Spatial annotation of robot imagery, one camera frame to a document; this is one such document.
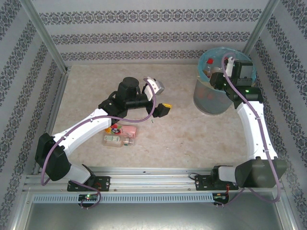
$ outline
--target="beige floor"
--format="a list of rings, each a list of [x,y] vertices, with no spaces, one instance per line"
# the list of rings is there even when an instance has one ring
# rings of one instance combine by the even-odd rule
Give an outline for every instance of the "beige floor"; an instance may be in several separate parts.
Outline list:
[[[193,103],[195,65],[74,65],[68,78],[53,133],[88,116],[126,76],[140,81],[159,79],[165,91],[158,103],[172,104],[162,118],[137,124],[136,145],[121,148],[102,145],[100,132],[70,156],[75,163],[113,167],[213,167],[246,159],[243,126],[233,105],[221,115],[206,115]],[[147,116],[145,109],[128,111],[127,118]]]

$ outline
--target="label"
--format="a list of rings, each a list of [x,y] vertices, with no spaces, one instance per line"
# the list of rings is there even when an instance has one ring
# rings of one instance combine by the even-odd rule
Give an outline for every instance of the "label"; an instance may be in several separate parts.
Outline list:
[[[112,142],[119,142],[120,137],[119,136],[105,136],[106,141],[112,141]]]

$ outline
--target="striped wall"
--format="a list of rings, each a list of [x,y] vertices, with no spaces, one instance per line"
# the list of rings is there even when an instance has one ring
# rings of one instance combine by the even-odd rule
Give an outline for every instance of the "striped wall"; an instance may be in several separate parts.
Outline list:
[[[288,162],[285,191],[299,229],[307,229],[307,0],[281,0],[251,57],[279,157]]]
[[[18,0],[0,0],[0,230],[32,173],[61,71]]]
[[[203,50],[242,50],[268,0],[33,0],[67,66],[197,63]]]

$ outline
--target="purple cable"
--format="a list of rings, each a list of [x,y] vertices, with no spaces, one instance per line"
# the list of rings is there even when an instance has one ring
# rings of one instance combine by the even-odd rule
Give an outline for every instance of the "purple cable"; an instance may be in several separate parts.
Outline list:
[[[139,122],[146,121],[148,118],[150,118],[150,117],[152,116],[152,114],[154,113],[155,104],[156,104],[154,89],[153,89],[152,85],[150,84],[150,82],[149,82],[146,78],[144,78],[143,80],[149,85],[149,88],[151,89],[151,91],[152,91],[152,93],[153,93],[153,108],[152,108],[151,112],[148,114],[148,116],[145,117],[145,118],[143,118],[143,119],[141,119],[141,120],[129,120],[129,119],[125,119],[125,118],[121,118],[121,117],[116,117],[116,116],[102,115],[102,116],[96,116],[96,117],[89,118],[89,119],[87,119],[87,120],[81,122],[80,124],[76,125],[74,128],[72,128],[71,130],[69,130],[64,136],[62,136],[62,137],[54,144],[54,146],[52,146],[52,148],[50,149],[49,153],[47,154],[46,159],[45,159],[45,162],[44,162],[43,170],[42,170],[42,175],[41,175],[41,178],[40,178],[40,183],[41,183],[42,186],[45,186],[45,185],[49,182],[49,180],[50,180],[50,178],[48,178],[48,179],[44,182],[45,173],[46,173],[46,167],[47,167],[49,158],[50,158],[50,156],[51,156],[53,150],[54,150],[54,149],[55,149],[55,148],[56,148],[66,137],[68,137],[70,133],[72,133],[73,131],[75,131],[75,130],[76,130],[77,128],[79,128],[80,126],[82,126],[82,125],[84,125],[84,124],[86,124],[86,123],[88,123],[88,122],[92,122],[93,120],[100,119],[100,118],[111,118],[111,119],[116,119],[116,120],[120,120],[120,121],[126,121],[126,122],[130,122],[130,123],[139,123]],[[93,208],[93,207],[95,207],[96,205],[99,204],[99,202],[100,202],[100,200],[101,200],[101,193],[100,193],[97,189],[92,188],[92,187],[89,187],[89,186],[86,186],[86,185],[81,184],[81,183],[76,182],[76,181],[72,181],[72,182],[74,182],[74,183],[76,183],[76,184],[78,184],[78,185],[80,185],[80,186],[82,186],[82,187],[89,188],[89,189],[92,189],[92,190],[98,192],[99,197],[100,197],[100,198],[99,198],[99,201],[98,201],[97,203],[95,203],[94,205],[92,205],[91,207],[89,207],[89,208]]]
[[[267,146],[267,142],[265,140],[265,136],[264,136],[264,131],[263,131],[263,125],[262,125],[262,122],[260,120],[260,117],[257,113],[257,111],[254,109],[254,107],[248,102],[248,100],[235,88],[235,86],[232,84],[232,82],[230,81],[229,77],[227,76],[227,73],[226,73],[226,70],[225,70],[225,66],[224,66],[224,60],[225,58],[228,56],[228,55],[232,55],[233,58],[235,58],[235,54],[234,53],[226,53],[223,58],[222,58],[222,61],[221,61],[221,65],[222,65],[222,69],[223,69],[223,73],[224,73],[224,76],[226,78],[226,81],[228,82],[228,84],[230,85],[230,87],[236,92],[236,94],[239,95],[239,97],[249,106],[249,108],[251,109],[251,111],[253,112],[253,114],[255,115],[257,121],[258,121],[258,124],[259,124],[259,129],[260,129],[260,134],[261,134],[261,138],[262,138],[262,142],[263,142],[263,146],[264,146],[264,151],[265,151],[265,154],[267,156],[267,159],[269,161],[269,164],[270,164],[270,167],[271,167],[271,170],[272,170],[272,173],[273,173],[273,176],[274,176],[274,179],[275,179],[275,182],[276,182],[276,186],[277,186],[277,196],[274,200],[268,200],[264,197],[262,197],[261,195],[259,195],[258,193],[256,193],[252,188],[249,188],[249,190],[255,195],[257,196],[259,199],[263,200],[263,201],[266,201],[268,203],[276,203],[277,201],[279,201],[280,199],[280,196],[281,196],[281,188],[280,188],[280,184],[279,184],[279,180],[278,180],[278,176],[277,176],[277,173],[276,173],[276,170],[274,168],[274,165],[273,165],[273,162],[271,160],[271,157],[270,157],[270,154],[269,154],[269,150],[268,150],[268,146]]]

